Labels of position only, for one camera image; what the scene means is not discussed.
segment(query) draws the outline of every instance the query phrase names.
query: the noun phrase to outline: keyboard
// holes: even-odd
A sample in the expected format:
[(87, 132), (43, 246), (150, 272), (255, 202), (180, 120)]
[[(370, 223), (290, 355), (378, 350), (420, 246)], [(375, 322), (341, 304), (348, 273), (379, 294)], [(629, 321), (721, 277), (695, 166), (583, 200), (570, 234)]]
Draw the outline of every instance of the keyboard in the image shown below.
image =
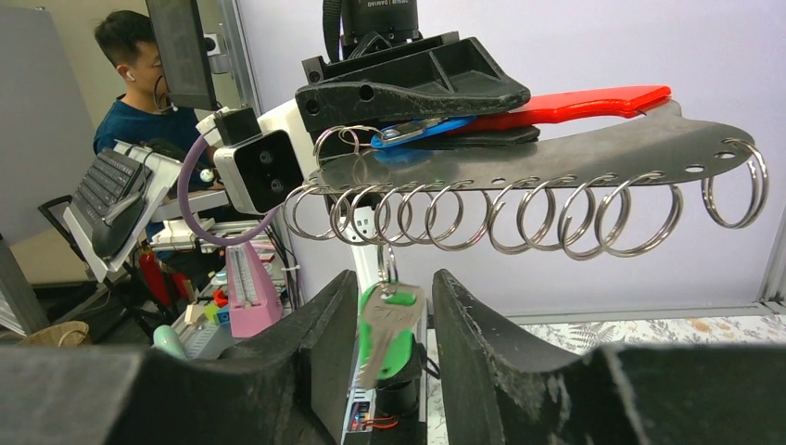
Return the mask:
[(142, 187), (144, 175), (150, 172), (144, 170), (141, 162), (105, 148), (82, 178), (71, 204), (92, 229), (116, 202)]

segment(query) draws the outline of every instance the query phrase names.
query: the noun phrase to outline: key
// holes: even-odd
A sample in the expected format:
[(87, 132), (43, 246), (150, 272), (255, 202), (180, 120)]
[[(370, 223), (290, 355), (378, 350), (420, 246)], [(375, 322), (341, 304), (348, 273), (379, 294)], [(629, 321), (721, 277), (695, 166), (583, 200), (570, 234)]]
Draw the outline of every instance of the key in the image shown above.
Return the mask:
[[(411, 305), (387, 301), (390, 296), (411, 295)], [(402, 283), (378, 283), (363, 306), (362, 317), (371, 327), (371, 353), (361, 369), (361, 387), (372, 389), (376, 386), (379, 374), (385, 363), (390, 343), (404, 329), (409, 329), (420, 319), (425, 295), (418, 286)]]

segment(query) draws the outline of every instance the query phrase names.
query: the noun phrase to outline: red plastic handle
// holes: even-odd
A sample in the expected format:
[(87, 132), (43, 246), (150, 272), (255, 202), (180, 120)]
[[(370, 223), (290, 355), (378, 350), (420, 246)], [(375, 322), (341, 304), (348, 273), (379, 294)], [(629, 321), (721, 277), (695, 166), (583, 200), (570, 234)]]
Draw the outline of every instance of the red plastic handle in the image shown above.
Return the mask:
[(539, 123), (560, 123), (598, 116), (629, 119), (647, 109), (662, 105), (670, 96), (671, 88), (665, 85), (620, 86), (556, 95), (536, 95), (521, 108), (502, 114), (478, 116), (472, 123), (449, 133), (509, 130)]

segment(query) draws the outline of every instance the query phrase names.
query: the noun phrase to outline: person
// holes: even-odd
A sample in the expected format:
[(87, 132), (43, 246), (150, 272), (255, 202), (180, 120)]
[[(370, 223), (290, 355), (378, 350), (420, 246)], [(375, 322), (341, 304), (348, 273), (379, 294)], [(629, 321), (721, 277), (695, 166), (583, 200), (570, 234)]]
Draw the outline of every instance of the person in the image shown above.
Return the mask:
[[(114, 147), (116, 140), (142, 145), (160, 139), (188, 151), (199, 137), (197, 115), (191, 108), (173, 109), (162, 104), (166, 101), (167, 83), (150, 18), (134, 11), (112, 12), (95, 28), (95, 41), (125, 82), (126, 91), (116, 98), (98, 125), (94, 152)], [(209, 147), (200, 160), (212, 164), (214, 152)], [(190, 191), (208, 187), (197, 172), (192, 174)], [(162, 222), (149, 224), (147, 239), (163, 228)], [(205, 286), (208, 274), (223, 266), (218, 251), (158, 252), (157, 256), (174, 271), (186, 275), (195, 288)]]

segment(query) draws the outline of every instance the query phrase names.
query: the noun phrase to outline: leaf pattern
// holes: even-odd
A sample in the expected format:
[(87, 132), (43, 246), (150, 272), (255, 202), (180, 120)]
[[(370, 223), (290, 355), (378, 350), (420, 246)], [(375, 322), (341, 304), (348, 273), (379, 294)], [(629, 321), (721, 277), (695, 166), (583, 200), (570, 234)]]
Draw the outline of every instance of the leaf pattern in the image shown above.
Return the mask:
[[(612, 343), (786, 343), (786, 315), (528, 324), (522, 328), (575, 354), (584, 354), (600, 345)], [(428, 355), (438, 361), (434, 330), (430, 330), (428, 334)], [(433, 378), (429, 378), (427, 382), (428, 443), (447, 445), (448, 430), (445, 424), (445, 409), (442, 406), (442, 386)]]

